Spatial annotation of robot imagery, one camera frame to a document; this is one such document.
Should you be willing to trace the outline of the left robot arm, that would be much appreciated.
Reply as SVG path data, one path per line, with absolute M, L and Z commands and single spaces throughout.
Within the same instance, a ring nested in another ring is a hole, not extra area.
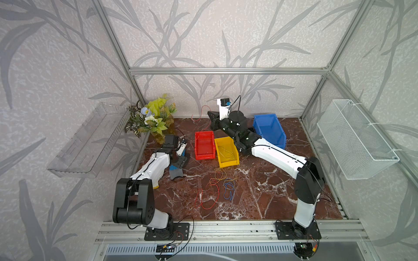
M 154 190 L 165 170 L 175 166 L 175 177 L 186 164 L 187 141 L 174 135 L 165 137 L 161 148 L 151 154 L 149 160 L 129 178 L 121 178 L 116 184 L 112 219 L 129 229 L 145 226 L 155 231 L 173 233 L 174 222 L 169 213 L 155 207 Z

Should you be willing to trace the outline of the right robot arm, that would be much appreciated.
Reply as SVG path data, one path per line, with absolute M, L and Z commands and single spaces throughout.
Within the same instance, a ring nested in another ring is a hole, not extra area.
M 226 116 L 220 112 L 207 112 L 213 131 L 221 130 L 229 136 L 238 152 L 261 158 L 285 171 L 295 179 L 297 208 L 291 222 L 277 221 L 279 239 L 322 238 L 315 212 L 324 189 L 324 173 L 316 157 L 306 158 L 281 149 L 247 126 L 247 118 L 234 111 Z

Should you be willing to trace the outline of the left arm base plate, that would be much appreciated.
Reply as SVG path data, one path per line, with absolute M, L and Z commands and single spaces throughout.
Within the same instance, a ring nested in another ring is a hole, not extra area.
M 145 241 L 173 241 L 188 240 L 190 223 L 173 223 L 164 229 L 147 228 L 144 236 Z

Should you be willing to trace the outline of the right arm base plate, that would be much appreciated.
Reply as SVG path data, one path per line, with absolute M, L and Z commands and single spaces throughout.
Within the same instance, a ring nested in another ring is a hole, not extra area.
M 279 240 L 320 240 L 322 239 L 318 224 L 314 220 L 308 228 L 304 228 L 292 221 L 277 220 L 274 223 L 276 235 Z

